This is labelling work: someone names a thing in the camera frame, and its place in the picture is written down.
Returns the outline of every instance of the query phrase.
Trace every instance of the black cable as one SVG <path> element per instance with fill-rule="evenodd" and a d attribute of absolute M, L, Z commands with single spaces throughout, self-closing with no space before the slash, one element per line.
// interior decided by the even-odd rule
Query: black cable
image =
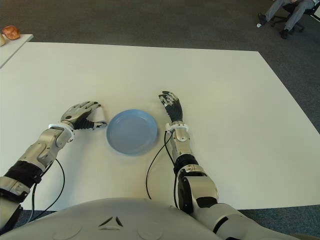
<path fill-rule="evenodd" d="M 61 170 L 62 170 L 62 175 L 63 175 L 63 184 L 62 184 L 61 191 L 60 191 L 58 197 L 54 200 L 54 202 L 53 202 L 50 206 L 48 206 L 45 210 L 43 210 L 38 216 L 34 217 L 34 219 L 32 219 L 32 221 L 33 221 L 33 220 L 36 220 L 37 218 L 39 218 L 39 217 L 40 217 L 42 214 L 44 214 L 49 208 L 51 208 L 51 207 L 58 201 L 58 199 L 60 198 L 60 196 L 61 196 L 61 194 L 62 194 L 62 192 L 63 192 L 63 190 L 64 190 L 64 188 L 65 188 L 65 182 L 66 182 L 65 171 L 64 171 L 63 167 L 61 166 L 60 162 L 58 161 L 58 159 L 55 159 L 55 160 L 56 160 L 57 163 L 59 164 L 59 166 L 60 166 L 60 168 L 61 168 Z"/>
<path fill-rule="evenodd" d="M 167 132 L 165 132 L 164 134 L 164 141 L 166 141 L 166 135 L 167 135 Z M 154 161 L 156 160 L 156 157 L 159 155 L 159 153 L 161 152 L 161 150 L 166 146 L 166 144 L 169 142 L 169 140 L 171 139 L 172 135 L 169 137 L 169 139 L 164 142 L 163 146 L 160 148 L 160 150 L 156 153 L 156 155 L 154 156 L 149 168 L 148 168 L 148 171 L 146 172 L 146 177 L 145 177 L 145 189 L 146 189 L 146 193 L 148 194 L 148 197 L 149 199 L 152 199 L 150 194 L 149 194 L 149 190 L 148 190 L 148 176 L 149 176 L 149 171 L 151 169 L 151 166 L 152 164 L 154 163 Z"/>
<path fill-rule="evenodd" d="M 177 175 L 174 175 L 174 186 L 173 186 L 173 199 L 174 199 L 174 205 L 177 209 L 179 209 L 176 199 L 176 185 L 177 185 Z"/>
<path fill-rule="evenodd" d="M 46 168 L 46 170 L 44 170 L 44 172 L 41 174 L 41 178 L 46 174 L 46 172 L 51 168 L 53 162 Z M 31 221 L 31 219 L 33 218 L 34 214 L 35 214 L 35 193 L 36 193 L 36 188 L 37 188 L 37 183 L 34 184 L 33 189 L 32 189 L 32 197 L 31 197 L 31 214 L 28 218 L 28 220 L 26 221 L 26 224 L 29 223 Z"/>
<path fill-rule="evenodd" d="M 167 147 L 167 143 L 166 142 L 166 136 L 167 136 L 167 132 L 165 132 L 164 134 L 164 146 L 165 146 L 165 150 L 166 150 L 166 153 L 168 154 L 172 164 L 173 164 L 173 167 L 175 166 L 175 163 L 174 163 L 174 160 L 173 158 L 171 157 L 171 154 L 169 153 L 169 150 L 168 150 L 168 147 Z M 177 175 L 174 174 L 174 185 L 173 185 L 173 199 L 174 199 L 174 205 L 175 207 L 178 209 L 178 204 L 177 204 L 177 199 L 176 199 L 176 185 L 177 185 Z"/>
<path fill-rule="evenodd" d="M 167 143 L 168 143 L 168 142 L 166 142 L 166 138 L 167 138 L 167 131 L 166 131 L 165 134 L 164 134 L 164 140 L 163 140 L 163 141 L 164 141 L 164 146 L 165 146 L 166 153 L 169 155 L 170 160 L 171 160 L 173 166 L 175 166 L 174 160 L 172 159 L 172 157 L 171 157 L 171 155 L 170 155 L 170 153 L 169 153 L 168 147 L 167 147 Z"/>

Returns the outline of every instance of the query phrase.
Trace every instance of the person's leg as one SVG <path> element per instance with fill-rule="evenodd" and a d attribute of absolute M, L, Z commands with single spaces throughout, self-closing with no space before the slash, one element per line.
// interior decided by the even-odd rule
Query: person's leg
<path fill-rule="evenodd" d="M 269 22 L 276 12 L 284 5 L 291 4 L 291 0 L 276 0 L 265 13 L 265 20 Z"/>
<path fill-rule="evenodd" d="M 289 20 L 285 23 L 284 28 L 290 31 L 295 24 L 301 19 L 307 9 L 312 9 L 315 6 L 313 0 L 302 0 L 295 7 L 295 10 Z"/>

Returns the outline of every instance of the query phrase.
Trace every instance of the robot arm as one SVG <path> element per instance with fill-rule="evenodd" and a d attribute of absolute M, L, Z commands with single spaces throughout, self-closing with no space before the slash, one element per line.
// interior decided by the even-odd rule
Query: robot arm
<path fill-rule="evenodd" d="M 50 124 L 39 139 L 18 161 L 0 177 L 0 231 L 9 231 L 16 223 L 22 203 L 34 184 L 41 181 L 42 173 L 50 166 L 58 152 L 74 139 L 74 130 L 105 127 L 104 122 L 91 122 L 88 115 L 100 107 L 97 102 L 86 101 L 69 108 L 59 124 Z"/>
<path fill-rule="evenodd" d="M 171 119 L 171 124 L 167 123 L 165 128 L 172 133 L 170 143 L 173 170 L 178 179 L 179 208 L 224 240 L 297 240 L 260 226 L 228 204 L 218 203 L 215 183 L 198 164 L 190 149 L 189 128 L 183 122 L 179 99 L 172 92 L 162 93 L 159 95 L 160 101 Z"/>

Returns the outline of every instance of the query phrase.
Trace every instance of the office chair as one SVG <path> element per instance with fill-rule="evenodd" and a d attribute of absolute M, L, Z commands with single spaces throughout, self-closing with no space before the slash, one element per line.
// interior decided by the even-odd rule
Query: office chair
<path fill-rule="evenodd" d="M 307 9 L 305 10 L 304 14 L 306 15 L 309 15 L 309 16 L 313 16 L 315 19 L 319 20 L 320 21 L 320 17 L 316 16 L 315 15 L 315 12 L 317 11 L 318 7 L 320 6 L 320 2 L 318 2 L 312 9 Z M 283 17 L 283 16 L 274 16 L 273 18 L 271 18 L 271 21 L 274 21 L 275 18 L 276 19 L 280 19 L 278 21 L 274 21 L 272 24 L 271 24 L 271 27 L 274 27 L 276 24 L 278 23 L 285 23 L 286 21 L 288 21 L 288 19 L 291 17 L 291 15 L 294 13 L 295 11 L 295 8 L 296 8 L 296 5 L 295 4 L 287 4 L 287 5 L 284 5 L 282 7 L 284 10 L 286 10 L 289 15 L 287 17 Z M 305 27 L 303 25 L 301 25 L 299 22 L 297 22 L 295 24 L 295 26 L 299 26 L 301 29 L 299 30 L 299 32 L 303 32 Z M 290 32 L 291 34 L 295 31 L 295 27 L 293 27 L 292 31 Z"/>

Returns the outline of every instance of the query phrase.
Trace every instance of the small table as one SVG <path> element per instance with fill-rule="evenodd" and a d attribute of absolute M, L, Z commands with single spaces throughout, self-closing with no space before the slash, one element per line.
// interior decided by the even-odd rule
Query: small table
<path fill-rule="evenodd" d="M 9 40 L 5 35 L 2 36 L 5 39 L 5 45 L 0 47 L 0 69 L 26 42 L 34 37 L 32 34 L 21 34 L 16 40 Z"/>
<path fill-rule="evenodd" d="M 320 135 L 256 51 L 27 42 L 0 72 L 0 174 L 72 105 L 98 101 L 107 122 L 127 109 L 151 114 L 158 141 L 146 154 L 114 151 L 106 130 L 78 130 L 57 158 L 66 174 L 61 210 L 90 200 L 147 198 L 146 172 L 169 117 L 162 90 L 180 99 L 191 148 L 222 203 L 237 209 L 320 204 Z M 173 205 L 173 166 L 163 150 L 149 175 L 156 201 Z M 54 163 L 35 208 L 57 197 Z M 31 208 L 31 195 L 23 203 Z"/>

